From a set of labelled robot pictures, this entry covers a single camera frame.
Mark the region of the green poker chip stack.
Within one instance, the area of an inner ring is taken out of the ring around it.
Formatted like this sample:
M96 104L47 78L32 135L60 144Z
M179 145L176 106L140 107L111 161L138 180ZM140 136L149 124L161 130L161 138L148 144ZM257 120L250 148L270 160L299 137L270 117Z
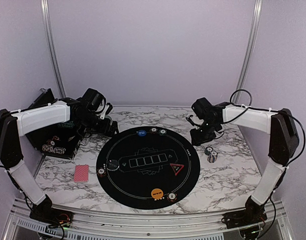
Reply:
M211 146L207 146L205 149L204 149L204 153L205 155L209 156L211 154L211 152L213 151L213 148Z

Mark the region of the blue small blind button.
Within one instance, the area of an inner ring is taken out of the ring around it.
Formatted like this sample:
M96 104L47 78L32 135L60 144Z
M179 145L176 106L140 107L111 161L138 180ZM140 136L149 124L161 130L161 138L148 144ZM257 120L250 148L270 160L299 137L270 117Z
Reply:
M147 135L147 132L144 130L144 129L140 129L138 130L137 132L137 135L140 136L140 137L144 137Z

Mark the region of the red black triangle all-in marker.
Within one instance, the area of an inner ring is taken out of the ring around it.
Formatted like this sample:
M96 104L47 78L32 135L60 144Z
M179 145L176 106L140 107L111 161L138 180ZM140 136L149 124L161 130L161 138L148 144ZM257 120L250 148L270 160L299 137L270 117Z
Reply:
M170 167L172 168L174 175L177 176L181 170L184 168L183 164L171 163Z

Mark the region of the red chip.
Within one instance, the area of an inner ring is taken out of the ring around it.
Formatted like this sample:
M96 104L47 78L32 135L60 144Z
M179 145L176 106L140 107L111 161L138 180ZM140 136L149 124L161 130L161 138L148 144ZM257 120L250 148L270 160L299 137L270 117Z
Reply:
M155 127L152 127L151 129L150 129L150 133L152 133L152 134L156 134L158 132L158 130L157 130L157 128L155 128Z
M169 202L175 202L177 200L177 194L174 193L174 192L170 192L168 195L167 195L167 200Z
M106 170L104 168L99 168L97 170L97 176L102 178L102 177L105 177L106 176Z

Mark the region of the orange big blind button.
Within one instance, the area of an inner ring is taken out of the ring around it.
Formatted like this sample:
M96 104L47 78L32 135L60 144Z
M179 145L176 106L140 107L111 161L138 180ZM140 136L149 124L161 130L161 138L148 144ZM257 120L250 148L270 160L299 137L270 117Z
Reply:
M161 200L164 198L164 192L160 189L160 188L154 188L151 191L151 197L157 201L157 200Z

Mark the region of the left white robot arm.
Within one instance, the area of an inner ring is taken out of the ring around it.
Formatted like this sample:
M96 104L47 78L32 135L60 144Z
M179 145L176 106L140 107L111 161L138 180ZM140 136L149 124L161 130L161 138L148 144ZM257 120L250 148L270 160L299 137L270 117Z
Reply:
M10 112L0 110L0 167L4 168L19 189L37 207L37 215L46 223L56 219L51 200L37 184L24 162L20 137L58 123L74 121L95 134L112 137L119 132L118 123L108 114L112 105L107 103L98 110L101 100L95 97L69 97L33 109Z

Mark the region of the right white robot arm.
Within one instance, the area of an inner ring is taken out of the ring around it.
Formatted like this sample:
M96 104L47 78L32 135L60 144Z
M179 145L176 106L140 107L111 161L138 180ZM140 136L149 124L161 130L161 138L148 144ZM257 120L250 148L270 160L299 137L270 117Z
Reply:
M202 121L201 124L195 124L195 128L190 131L194 146L213 141L225 124L255 129L270 136L268 162L264 173L245 204L247 208L240 214L240 219L245 224L253 223L260 216L259 207L267 202L282 181L299 146L295 118L287 108L260 109L230 102L213 105L204 97L196 100L191 108Z

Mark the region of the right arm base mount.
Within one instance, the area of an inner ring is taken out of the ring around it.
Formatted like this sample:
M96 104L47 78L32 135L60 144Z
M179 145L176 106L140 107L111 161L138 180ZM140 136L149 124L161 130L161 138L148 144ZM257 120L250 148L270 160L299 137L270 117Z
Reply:
M263 210L257 214L251 214L244 209L224 213L221 222L226 225L227 229L233 229L257 224L267 219L267 214Z

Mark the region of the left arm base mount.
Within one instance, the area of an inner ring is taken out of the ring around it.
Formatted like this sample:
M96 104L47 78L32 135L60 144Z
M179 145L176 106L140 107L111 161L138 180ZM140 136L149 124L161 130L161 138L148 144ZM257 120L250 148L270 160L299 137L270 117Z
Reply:
M31 211L29 217L39 222L47 223L50 228L69 227L73 220L71 211L52 208L49 212Z

